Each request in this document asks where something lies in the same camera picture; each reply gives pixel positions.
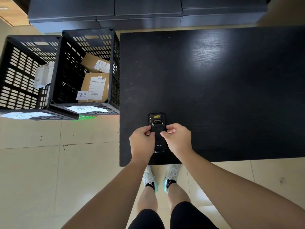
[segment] green object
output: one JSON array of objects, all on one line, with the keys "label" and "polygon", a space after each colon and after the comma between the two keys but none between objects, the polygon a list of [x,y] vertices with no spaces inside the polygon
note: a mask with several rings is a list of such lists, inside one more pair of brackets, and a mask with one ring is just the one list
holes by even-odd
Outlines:
[{"label": "green object", "polygon": [[96,117],[94,117],[94,116],[82,116],[82,115],[79,115],[78,120],[73,120],[73,121],[82,121],[82,120],[93,119],[93,118],[96,118]]}]

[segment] package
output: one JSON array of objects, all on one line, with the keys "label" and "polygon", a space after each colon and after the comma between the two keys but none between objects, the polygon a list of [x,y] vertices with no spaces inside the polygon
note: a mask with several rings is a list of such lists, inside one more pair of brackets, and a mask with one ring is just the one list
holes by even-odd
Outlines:
[{"label": "package", "polygon": [[92,54],[86,54],[81,62],[81,65],[83,65],[88,71],[94,73],[109,73],[110,71],[110,61],[104,60]]},{"label": "package", "polygon": [[33,85],[35,88],[44,88],[46,85],[51,83],[54,64],[55,62],[50,62],[36,69],[35,80]]},{"label": "package", "polygon": [[81,90],[78,91],[78,102],[105,102],[108,99],[109,73],[87,73]]}]

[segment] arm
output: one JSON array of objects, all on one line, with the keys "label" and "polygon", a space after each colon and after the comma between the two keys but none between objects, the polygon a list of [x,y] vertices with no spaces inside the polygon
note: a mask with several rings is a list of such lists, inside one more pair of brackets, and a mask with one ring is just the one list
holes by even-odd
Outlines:
[{"label": "arm", "polygon": [[230,227],[305,228],[305,210],[286,198],[226,171],[192,150],[191,132],[180,124],[161,135]]},{"label": "arm", "polygon": [[150,126],[141,127],[130,136],[131,162],[62,229],[122,228],[125,229],[139,191],[144,170],[153,154],[155,133]]}]

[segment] black plastic crate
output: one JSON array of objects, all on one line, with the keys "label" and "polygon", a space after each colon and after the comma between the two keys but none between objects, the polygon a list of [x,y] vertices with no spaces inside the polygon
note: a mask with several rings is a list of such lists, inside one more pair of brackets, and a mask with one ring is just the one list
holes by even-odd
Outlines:
[{"label": "black plastic crate", "polygon": [[[120,41],[113,29],[65,30],[59,43],[53,79],[51,104],[60,108],[95,106],[106,112],[88,112],[81,115],[120,114]],[[105,102],[78,103],[76,96],[87,71],[81,65],[86,53],[110,61],[109,92]]]},{"label": "black plastic crate", "polygon": [[10,35],[0,60],[0,113],[44,112],[33,120],[71,120],[78,114],[50,105],[50,85],[34,88],[36,69],[55,61],[61,36]]}]

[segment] black shorts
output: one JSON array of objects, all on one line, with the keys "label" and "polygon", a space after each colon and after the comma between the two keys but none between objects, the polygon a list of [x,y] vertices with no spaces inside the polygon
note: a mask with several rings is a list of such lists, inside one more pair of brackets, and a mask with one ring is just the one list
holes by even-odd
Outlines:
[{"label": "black shorts", "polygon": [[[151,209],[144,209],[132,221],[128,229],[161,229],[164,224],[159,215]],[[217,229],[203,213],[190,202],[181,202],[175,206],[170,216],[170,228],[206,228]]]}]

